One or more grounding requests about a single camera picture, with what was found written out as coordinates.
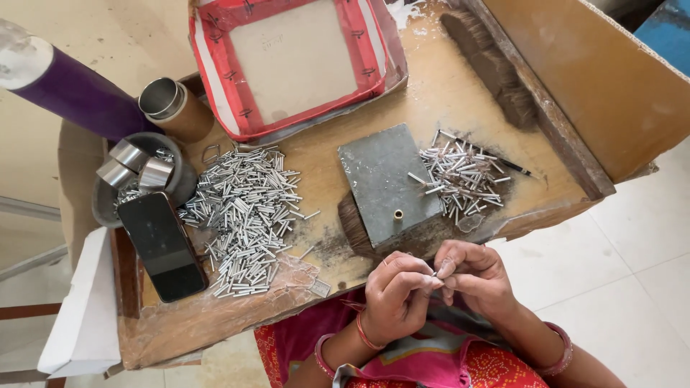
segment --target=stainless steel cylinder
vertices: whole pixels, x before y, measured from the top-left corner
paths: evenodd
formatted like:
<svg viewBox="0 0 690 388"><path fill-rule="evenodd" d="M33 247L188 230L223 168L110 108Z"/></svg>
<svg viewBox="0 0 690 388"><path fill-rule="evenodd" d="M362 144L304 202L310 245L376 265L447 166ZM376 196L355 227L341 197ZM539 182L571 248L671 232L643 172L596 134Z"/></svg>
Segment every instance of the stainless steel cylinder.
<svg viewBox="0 0 690 388"><path fill-rule="evenodd" d="M139 173L139 171L141 171L141 169L144 167L144 164L146 164L148 159L151 157L141 148L135 146L125 139L120 140L115 147L112 147L112 150L110 150L110 156L135 173Z"/></svg>
<svg viewBox="0 0 690 388"><path fill-rule="evenodd" d="M163 120L174 115L184 100L184 88L174 79L156 79L146 85L139 96L139 109L152 119Z"/></svg>
<svg viewBox="0 0 690 388"><path fill-rule="evenodd" d="M139 190L147 193L163 191L173 175L174 164L152 157L139 173Z"/></svg>
<svg viewBox="0 0 690 388"><path fill-rule="evenodd" d="M96 170L96 174L107 184L121 190L137 178L129 168L121 165L117 160L111 159Z"/></svg>

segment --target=red bangle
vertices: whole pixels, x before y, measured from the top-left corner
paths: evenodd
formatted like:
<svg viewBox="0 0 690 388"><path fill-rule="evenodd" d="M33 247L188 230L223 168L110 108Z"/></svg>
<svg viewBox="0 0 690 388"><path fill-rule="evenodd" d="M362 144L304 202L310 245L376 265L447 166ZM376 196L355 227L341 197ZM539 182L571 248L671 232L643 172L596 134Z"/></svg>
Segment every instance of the red bangle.
<svg viewBox="0 0 690 388"><path fill-rule="evenodd" d="M362 341L366 344L366 346L370 347L371 349L374 349L376 351L382 350L386 345L384 346L376 346L371 341L366 337L364 334L364 330L362 330L362 312L360 311L357 313L357 331L359 332L359 336L362 338Z"/></svg>
<svg viewBox="0 0 690 388"><path fill-rule="evenodd" d="M334 335L335 334L326 334L325 336L319 338L319 340L316 342L316 347L314 347L314 356L316 357L317 365L319 365L319 368L321 368L321 370L324 371L324 373L327 374L331 380L335 378L335 371L332 370L328 364L326 364L326 361L324 361L324 357L321 355L321 348L324 346L324 342Z"/></svg>
<svg viewBox="0 0 690 388"><path fill-rule="evenodd" d="M534 371L540 376L555 376L563 372L570 365L571 361L573 361L573 343L570 341L570 337L568 337L565 330L561 329L559 326L550 322L544 322L544 324L561 337L565 345L565 351L563 351L563 357L553 366L548 368L535 368Z"/></svg>

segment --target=small metal plate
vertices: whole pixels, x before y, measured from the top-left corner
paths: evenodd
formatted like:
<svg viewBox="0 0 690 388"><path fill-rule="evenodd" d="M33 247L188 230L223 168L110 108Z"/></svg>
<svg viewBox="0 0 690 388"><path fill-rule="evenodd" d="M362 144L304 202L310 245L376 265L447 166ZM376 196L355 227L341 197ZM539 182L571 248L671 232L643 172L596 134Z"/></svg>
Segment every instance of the small metal plate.
<svg viewBox="0 0 690 388"><path fill-rule="evenodd" d="M324 283L321 280L314 279L314 285L309 289L309 291L315 293L316 295L325 298L328 293L331 292L331 285Z"/></svg>
<svg viewBox="0 0 690 388"><path fill-rule="evenodd" d="M338 155L374 248L442 213L438 195L424 195L407 175L428 179L407 124L340 146ZM404 214L400 221L393 219L396 210Z"/></svg>

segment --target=cardboard tube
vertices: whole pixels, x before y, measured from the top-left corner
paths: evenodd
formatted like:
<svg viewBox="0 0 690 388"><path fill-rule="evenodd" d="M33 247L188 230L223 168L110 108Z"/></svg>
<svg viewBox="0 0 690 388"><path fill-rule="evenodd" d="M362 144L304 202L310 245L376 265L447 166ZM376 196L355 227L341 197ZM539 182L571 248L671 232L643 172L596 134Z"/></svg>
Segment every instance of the cardboard tube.
<svg viewBox="0 0 690 388"><path fill-rule="evenodd" d="M167 136L179 141L192 144L205 138L215 123L215 117L211 109L199 101L185 85L177 83L184 89L182 107L174 115L161 120L152 119L148 115L148 121L162 128Z"/></svg>

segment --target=phone screen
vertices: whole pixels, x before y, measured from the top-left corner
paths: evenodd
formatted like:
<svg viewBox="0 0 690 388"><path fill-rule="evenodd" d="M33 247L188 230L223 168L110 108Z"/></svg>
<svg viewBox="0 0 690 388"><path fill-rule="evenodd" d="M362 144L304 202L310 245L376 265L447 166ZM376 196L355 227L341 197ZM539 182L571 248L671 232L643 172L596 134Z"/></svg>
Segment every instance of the phone screen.
<svg viewBox="0 0 690 388"><path fill-rule="evenodd" d="M164 193L133 199L117 212L163 302L206 289L206 274Z"/></svg>

